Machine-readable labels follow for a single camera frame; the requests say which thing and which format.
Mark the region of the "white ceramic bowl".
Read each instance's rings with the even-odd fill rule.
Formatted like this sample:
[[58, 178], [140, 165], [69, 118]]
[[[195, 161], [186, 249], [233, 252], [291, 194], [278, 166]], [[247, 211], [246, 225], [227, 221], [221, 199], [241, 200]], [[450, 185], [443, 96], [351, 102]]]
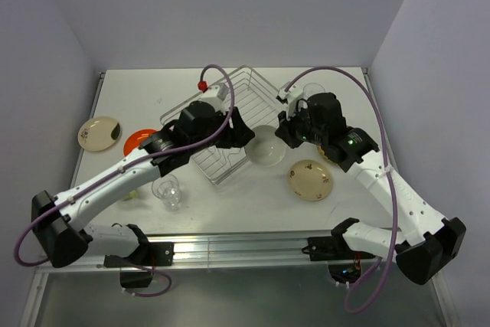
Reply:
[[244, 147], [246, 157], [256, 165], [274, 166], [286, 154], [286, 144], [275, 134], [273, 126], [261, 125], [253, 128], [255, 134]]

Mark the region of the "pale yellow mug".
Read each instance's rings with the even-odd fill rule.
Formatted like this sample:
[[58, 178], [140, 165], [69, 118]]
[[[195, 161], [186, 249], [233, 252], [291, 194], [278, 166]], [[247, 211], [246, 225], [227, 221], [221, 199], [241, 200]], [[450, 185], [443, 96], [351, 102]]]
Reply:
[[130, 193], [128, 193], [123, 199], [122, 201], [131, 201], [132, 199], [136, 199], [139, 197], [139, 193], [137, 190], [133, 190], [131, 191]]

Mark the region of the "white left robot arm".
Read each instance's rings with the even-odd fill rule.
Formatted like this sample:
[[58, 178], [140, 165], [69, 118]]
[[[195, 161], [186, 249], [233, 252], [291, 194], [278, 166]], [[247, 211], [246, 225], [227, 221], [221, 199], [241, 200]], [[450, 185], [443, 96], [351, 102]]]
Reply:
[[197, 101], [166, 123], [120, 162], [76, 188], [50, 195], [41, 191], [31, 200], [32, 232], [47, 261], [61, 268], [79, 260], [96, 240], [89, 223], [132, 190], [187, 165], [208, 147], [243, 148], [255, 134], [237, 107], [226, 113]]

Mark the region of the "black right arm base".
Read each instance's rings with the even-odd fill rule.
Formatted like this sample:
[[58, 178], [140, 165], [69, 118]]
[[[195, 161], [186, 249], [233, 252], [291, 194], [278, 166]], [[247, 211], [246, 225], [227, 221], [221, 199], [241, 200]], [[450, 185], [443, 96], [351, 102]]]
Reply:
[[337, 225], [328, 236], [309, 237], [307, 245], [301, 249], [312, 262], [348, 261], [344, 266], [335, 264], [328, 267], [335, 285], [350, 286], [355, 283], [362, 275], [361, 261], [374, 258], [370, 253], [352, 250], [342, 237], [349, 227], [357, 223], [358, 219], [350, 217]]

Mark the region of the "clear faceted drinking glass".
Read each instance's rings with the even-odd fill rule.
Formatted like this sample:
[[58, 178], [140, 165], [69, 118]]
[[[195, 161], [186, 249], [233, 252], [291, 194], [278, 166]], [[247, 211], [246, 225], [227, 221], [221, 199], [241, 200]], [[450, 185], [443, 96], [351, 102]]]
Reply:
[[153, 195], [163, 203], [166, 210], [177, 211], [180, 208], [181, 189], [174, 175], [156, 179], [152, 183], [151, 190]]

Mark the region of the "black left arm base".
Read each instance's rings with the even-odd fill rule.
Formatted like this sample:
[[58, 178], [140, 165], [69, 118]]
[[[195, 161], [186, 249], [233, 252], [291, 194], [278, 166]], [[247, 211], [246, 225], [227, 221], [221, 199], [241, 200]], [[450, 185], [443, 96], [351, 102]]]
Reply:
[[[132, 267], [137, 271], [119, 271], [119, 284], [123, 291], [134, 297], [156, 297], [167, 293], [172, 287], [172, 278], [158, 270], [157, 267], [171, 266], [173, 261], [174, 244], [172, 242], [151, 243], [142, 230], [134, 224], [127, 227], [136, 235], [139, 245], [127, 257], [106, 255], [103, 266], [105, 268]], [[152, 283], [154, 276], [160, 276], [166, 286], [159, 292], [144, 293]]]

